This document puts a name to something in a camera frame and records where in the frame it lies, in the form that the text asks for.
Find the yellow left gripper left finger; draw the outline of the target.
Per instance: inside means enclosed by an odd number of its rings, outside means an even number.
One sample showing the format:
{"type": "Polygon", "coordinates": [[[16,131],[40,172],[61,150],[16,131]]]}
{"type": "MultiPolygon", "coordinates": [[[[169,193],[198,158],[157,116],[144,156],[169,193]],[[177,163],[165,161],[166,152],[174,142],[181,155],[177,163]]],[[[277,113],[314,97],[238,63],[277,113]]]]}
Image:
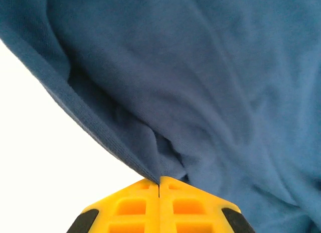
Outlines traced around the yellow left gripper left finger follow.
{"type": "Polygon", "coordinates": [[[86,207],[67,232],[159,232],[159,186],[140,180],[86,207]]]}

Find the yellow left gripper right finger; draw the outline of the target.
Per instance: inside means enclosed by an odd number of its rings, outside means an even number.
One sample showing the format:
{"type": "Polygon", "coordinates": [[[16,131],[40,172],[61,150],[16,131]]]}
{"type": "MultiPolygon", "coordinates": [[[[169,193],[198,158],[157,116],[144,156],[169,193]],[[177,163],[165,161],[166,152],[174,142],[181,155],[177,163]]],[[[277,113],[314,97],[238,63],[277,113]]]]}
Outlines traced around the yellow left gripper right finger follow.
{"type": "Polygon", "coordinates": [[[171,177],[159,184],[160,232],[255,232],[235,204],[171,177]]]}

